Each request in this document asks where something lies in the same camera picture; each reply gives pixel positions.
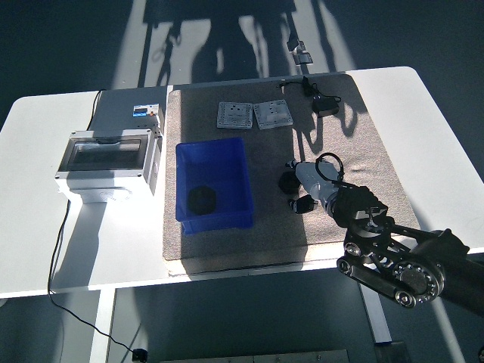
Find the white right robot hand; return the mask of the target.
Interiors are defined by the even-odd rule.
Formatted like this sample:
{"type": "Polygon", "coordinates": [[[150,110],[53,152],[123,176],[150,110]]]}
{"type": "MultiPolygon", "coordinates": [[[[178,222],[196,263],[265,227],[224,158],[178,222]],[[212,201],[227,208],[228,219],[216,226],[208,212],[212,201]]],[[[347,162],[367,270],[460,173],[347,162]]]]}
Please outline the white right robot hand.
{"type": "Polygon", "coordinates": [[[307,195],[297,200],[288,200],[290,208],[296,214],[304,214],[311,212],[320,202],[324,211],[330,215],[330,205],[336,200],[338,192],[334,184],[339,178],[335,166],[325,159],[314,163],[292,160],[287,166],[295,172],[296,180],[307,192],[307,195]]]}

